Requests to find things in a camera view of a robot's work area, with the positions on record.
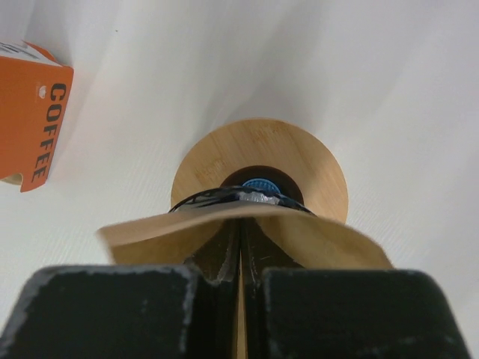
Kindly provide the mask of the single brown coffee filter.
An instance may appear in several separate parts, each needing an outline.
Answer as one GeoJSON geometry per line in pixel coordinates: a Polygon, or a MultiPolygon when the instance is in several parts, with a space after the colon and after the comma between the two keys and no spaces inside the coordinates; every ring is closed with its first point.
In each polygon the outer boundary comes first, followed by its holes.
{"type": "Polygon", "coordinates": [[[242,275],[241,220],[256,219],[261,229],[301,269],[383,270],[391,262],[372,239],[345,224],[295,209],[236,202],[103,227],[115,264],[159,265],[156,288],[162,300],[153,315],[161,344],[177,341],[177,352],[197,358],[262,358],[268,353],[263,271],[261,282],[242,275]],[[226,220],[239,221],[239,267],[231,281],[211,283],[185,259],[206,243],[226,220]]]}

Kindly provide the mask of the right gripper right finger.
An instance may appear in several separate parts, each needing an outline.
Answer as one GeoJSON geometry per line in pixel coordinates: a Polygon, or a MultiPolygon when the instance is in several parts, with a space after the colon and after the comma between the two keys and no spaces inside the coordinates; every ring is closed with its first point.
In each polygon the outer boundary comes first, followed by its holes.
{"type": "Polygon", "coordinates": [[[241,220],[241,258],[245,284],[260,283],[263,271],[269,268],[302,268],[266,235],[253,218],[241,220]]]}

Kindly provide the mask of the wooden dripper ring holder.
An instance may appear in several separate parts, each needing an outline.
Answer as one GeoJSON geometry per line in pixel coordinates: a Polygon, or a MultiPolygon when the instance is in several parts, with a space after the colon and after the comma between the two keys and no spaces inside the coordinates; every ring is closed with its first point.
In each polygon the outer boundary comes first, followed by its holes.
{"type": "Polygon", "coordinates": [[[316,215],[347,219],[347,182],[332,152],[304,129],[272,118],[238,120],[199,140],[177,169],[171,205],[253,179],[269,180],[316,215]]]}

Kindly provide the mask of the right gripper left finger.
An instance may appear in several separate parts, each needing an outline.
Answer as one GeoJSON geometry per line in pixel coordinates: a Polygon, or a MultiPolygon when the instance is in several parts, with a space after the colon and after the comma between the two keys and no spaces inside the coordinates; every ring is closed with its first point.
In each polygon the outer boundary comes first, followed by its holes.
{"type": "Polygon", "coordinates": [[[216,233],[185,264],[196,267],[211,283],[231,282],[237,276],[240,259],[240,223],[224,221],[216,233]]]}

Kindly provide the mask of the blue glass dripper cone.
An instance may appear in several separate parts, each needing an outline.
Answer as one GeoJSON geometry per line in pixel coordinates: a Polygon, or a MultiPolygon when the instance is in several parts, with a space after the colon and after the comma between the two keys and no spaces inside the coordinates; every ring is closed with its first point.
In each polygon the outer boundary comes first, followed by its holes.
{"type": "Polygon", "coordinates": [[[281,206],[306,212],[311,215],[314,214],[300,202],[278,192],[278,187],[271,181],[267,180],[266,183],[266,188],[248,187],[244,185],[210,188],[184,198],[172,206],[168,212],[173,213],[180,210],[196,209],[226,203],[252,202],[281,206]]]}

